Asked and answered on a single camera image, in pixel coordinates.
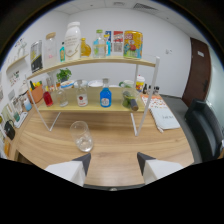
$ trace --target can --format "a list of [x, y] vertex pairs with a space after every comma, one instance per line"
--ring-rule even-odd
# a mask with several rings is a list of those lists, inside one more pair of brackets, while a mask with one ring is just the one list
[[31, 45], [30, 61], [32, 73], [43, 68], [42, 62], [42, 41], [39, 40]]
[[124, 53], [126, 58], [142, 58], [143, 34], [138, 31], [124, 32]]

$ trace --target chair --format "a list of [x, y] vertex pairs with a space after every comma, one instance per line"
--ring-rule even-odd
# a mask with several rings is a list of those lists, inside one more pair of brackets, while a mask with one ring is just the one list
[[222, 150], [222, 128], [206, 102], [193, 99], [185, 114], [200, 150], [202, 162], [218, 159]]

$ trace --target box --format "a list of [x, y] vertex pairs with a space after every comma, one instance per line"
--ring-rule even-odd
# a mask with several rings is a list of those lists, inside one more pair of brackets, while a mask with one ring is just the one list
[[[34, 90], [31, 91], [31, 94], [33, 96], [34, 102], [38, 103], [42, 98], [43, 98], [43, 89], [42, 89], [42, 84], [35, 88]], [[29, 97], [29, 100], [31, 103], [33, 103], [29, 91], [27, 91], [27, 95]]]

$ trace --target wooden shelf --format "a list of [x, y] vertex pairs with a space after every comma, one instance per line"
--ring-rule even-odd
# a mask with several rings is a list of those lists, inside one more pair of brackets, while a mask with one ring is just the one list
[[122, 106], [122, 89], [119, 87], [111, 87], [110, 91], [112, 92], [112, 103], [108, 108], [101, 107], [100, 105], [100, 91], [102, 87], [89, 87], [87, 88], [88, 94], [88, 105], [85, 107], [79, 107], [76, 100], [76, 88], [66, 89], [66, 96], [68, 99], [68, 105], [65, 107], [60, 107], [56, 99], [56, 92], [54, 91], [51, 94], [54, 104], [50, 107], [47, 107], [45, 102], [39, 106], [39, 111], [53, 111], [53, 112], [94, 112], [94, 113], [106, 113], [106, 112], [144, 112], [145, 105], [139, 95], [137, 99], [138, 111], [132, 111], [131, 109], [125, 108]]
[[40, 74], [51, 72], [56, 69], [73, 66], [73, 65], [84, 65], [84, 64], [91, 64], [91, 63], [127, 63], [127, 64], [136, 64], [136, 65], [144, 65], [149, 67], [155, 67], [154, 63], [151, 63], [149, 61], [143, 60], [143, 59], [133, 59], [133, 58], [124, 58], [123, 56], [109, 56], [106, 58], [92, 58], [92, 57], [86, 57], [86, 58], [80, 58], [78, 60], [69, 61], [69, 62], [61, 62], [56, 64], [55, 66], [49, 67], [49, 68], [43, 68], [36, 72], [34, 72], [31, 76], [29, 76], [27, 79], [34, 78]]
[[10, 65], [8, 66], [8, 68], [7, 68], [6, 71], [8, 71], [9, 68], [11, 68], [14, 64], [16, 64], [18, 61], [21, 61], [23, 58], [25, 58], [25, 57], [28, 56], [28, 55], [29, 55], [29, 54], [26, 54], [26, 55], [20, 57], [19, 59], [17, 59], [16, 61], [14, 61], [12, 64], [10, 64]]

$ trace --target notebook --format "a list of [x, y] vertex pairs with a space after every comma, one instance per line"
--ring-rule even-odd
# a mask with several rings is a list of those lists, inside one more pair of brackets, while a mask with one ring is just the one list
[[[142, 100], [146, 105], [148, 95], [142, 95]], [[180, 128], [179, 122], [160, 96], [152, 96], [149, 110], [160, 132], [163, 132], [165, 129]]]

